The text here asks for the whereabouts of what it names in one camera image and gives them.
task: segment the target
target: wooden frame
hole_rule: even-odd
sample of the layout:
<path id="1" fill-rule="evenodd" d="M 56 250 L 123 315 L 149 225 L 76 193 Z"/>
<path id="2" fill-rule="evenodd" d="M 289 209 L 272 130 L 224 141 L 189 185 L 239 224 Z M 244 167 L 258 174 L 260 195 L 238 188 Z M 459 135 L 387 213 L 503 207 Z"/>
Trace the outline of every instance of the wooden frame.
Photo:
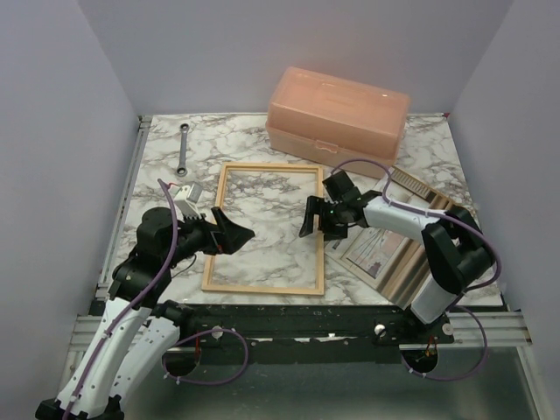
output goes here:
<path id="1" fill-rule="evenodd" d="M 226 183 L 229 171 L 248 172 L 300 172 L 315 173 L 317 175 L 317 188 L 315 194 L 323 197 L 323 167 L 315 164 L 259 164 L 259 163 L 236 163 L 226 162 L 221 168 L 220 182 L 216 194 L 216 206 L 222 207 L 226 195 Z M 203 291 L 232 291 L 245 293 L 276 293 L 284 295 L 311 295 L 322 296 L 325 294 L 325 249 L 323 247 L 323 234 L 317 229 L 317 253 L 315 289 L 305 287 L 270 287 L 270 286 L 244 286 L 237 284 L 212 284 L 215 256 L 209 256 L 204 266 L 202 277 Z"/>

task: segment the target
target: storage box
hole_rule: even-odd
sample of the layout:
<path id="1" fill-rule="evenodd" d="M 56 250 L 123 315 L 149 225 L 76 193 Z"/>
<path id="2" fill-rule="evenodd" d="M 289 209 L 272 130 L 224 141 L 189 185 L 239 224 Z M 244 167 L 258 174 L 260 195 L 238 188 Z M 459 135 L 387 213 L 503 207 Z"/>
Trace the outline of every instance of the storage box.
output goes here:
<path id="1" fill-rule="evenodd" d="M 270 146 L 330 166 L 351 158 L 392 165 L 409 104 L 406 94 L 290 67 L 270 100 Z M 345 169 L 375 178 L 383 174 L 366 163 Z"/>

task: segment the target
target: black cable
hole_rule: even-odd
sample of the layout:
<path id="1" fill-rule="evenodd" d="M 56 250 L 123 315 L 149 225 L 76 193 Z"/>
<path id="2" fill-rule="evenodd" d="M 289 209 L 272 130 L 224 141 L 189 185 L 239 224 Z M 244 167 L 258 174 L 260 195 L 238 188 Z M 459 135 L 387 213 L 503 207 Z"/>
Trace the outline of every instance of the black cable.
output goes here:
<path id="1" fill-rule="evenodd" d="M 196 263 L 196 254 L 193 256 L 192 262 L 189 264 L 189 266 L 186 269 L 182 269 L 179 273 L 175 273 L 173 276 L 171 276 L 171 278 L 175 278 L 179 274 L 189 270 L 194 265 L 194 263 Z"/>

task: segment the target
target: marble vein pattern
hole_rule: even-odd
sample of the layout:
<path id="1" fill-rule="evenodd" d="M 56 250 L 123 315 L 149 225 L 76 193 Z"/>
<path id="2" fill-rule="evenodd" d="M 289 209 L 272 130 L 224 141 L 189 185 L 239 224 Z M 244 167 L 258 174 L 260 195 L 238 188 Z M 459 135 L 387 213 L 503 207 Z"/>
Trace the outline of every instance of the marble vein pattern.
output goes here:
<path id="1" fill-rule="evenodd" d="M 142 162 L 126 215 L 115 265 L 126 258 L 136 243 L 136 228 L 142 214 L 166 206 L 157 179 L 180 184 L 197 180 L 205 191 L 199 209 L 210 213 L 214 205 L 221 167 L 225 162 L 308 163 L 299 157 L 270 148 L 263 114 L 157 115 L 143 152 Z M 179 178 L 179 125 L 188 123 L 186 166 Z M 438 115 L 410 116 L 397 166 L 432 186 L 459 204 L 473 210 L 447 121 Z M 330 168 L 325 168 L 325 175 Z M 351 175 L 366 191 L 377 180 Z M 314 191 L 314 178 L 304 174 L 237 172 L 227 183 L 224 211 L 233 221 L 253 228 L 257 237 L 238 255 L 219 255 L 214 282 L 247 285 L 312 287 L 315 281 L 314 240 L 297 238 L 303 220 L 305 197 Z M 265 295 L 203 292 L 200 289 L 205 257 L 176 276 L 160 298 L 186 304 L 260 305 L 389 305 L 389 301 L 338 264 L 325 259 L 325 295 Z M 179 272 L 184 261 L 173 271 Z M 462 300 L 466 305 L 501 305 L 496 286 L 476 290 Z"/>

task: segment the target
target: gray wall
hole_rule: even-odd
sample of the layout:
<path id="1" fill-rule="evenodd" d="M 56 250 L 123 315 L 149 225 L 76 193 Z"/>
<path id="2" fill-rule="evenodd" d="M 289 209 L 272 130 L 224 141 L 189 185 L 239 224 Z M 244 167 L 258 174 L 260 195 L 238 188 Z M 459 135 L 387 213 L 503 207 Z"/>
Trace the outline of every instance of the gray wall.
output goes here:
<path id="1" fill-rule="evenodd" d="M 116 216 L 137 118 L 74 0 L 0 13 L 0 418 L 56 395 Z"/>
<path id="2" fill-rule="evenodd" d="M 449 111 L 511 0 L 80 0 L 139 114 L 263 111 L 300 66 Z"/>
<path id="3" fill-rule="evenodd" d="M 560 3 L 516 0 L 451 114 L 451 131 L 560 415 Z"/>

